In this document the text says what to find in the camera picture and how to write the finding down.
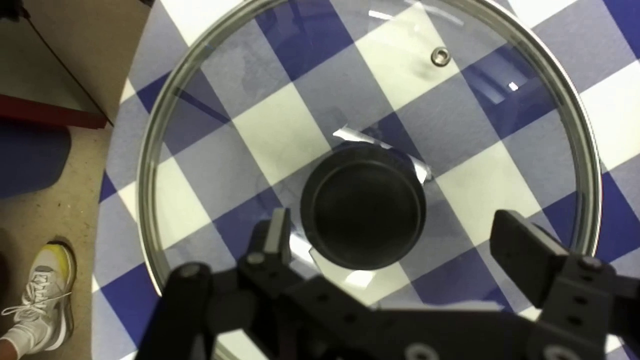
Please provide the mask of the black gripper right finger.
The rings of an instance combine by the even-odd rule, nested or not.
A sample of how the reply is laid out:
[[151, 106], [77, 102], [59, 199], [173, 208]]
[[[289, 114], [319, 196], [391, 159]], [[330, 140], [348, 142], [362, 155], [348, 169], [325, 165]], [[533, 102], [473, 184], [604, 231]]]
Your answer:
[[499, 210], [490, 254], [538, 307], [566, 307], [576, 292], [576, 256], [520, 211]]

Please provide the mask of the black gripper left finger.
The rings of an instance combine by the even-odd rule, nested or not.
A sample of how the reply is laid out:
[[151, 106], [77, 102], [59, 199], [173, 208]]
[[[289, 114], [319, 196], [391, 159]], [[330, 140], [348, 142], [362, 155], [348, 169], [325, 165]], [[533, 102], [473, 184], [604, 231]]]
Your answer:
[[265, 254], [278, 256], [282, 262], [293, 258], [291, 254], [291, 210], [276, 208], [268, 221], [268, 231], [262, 243]]

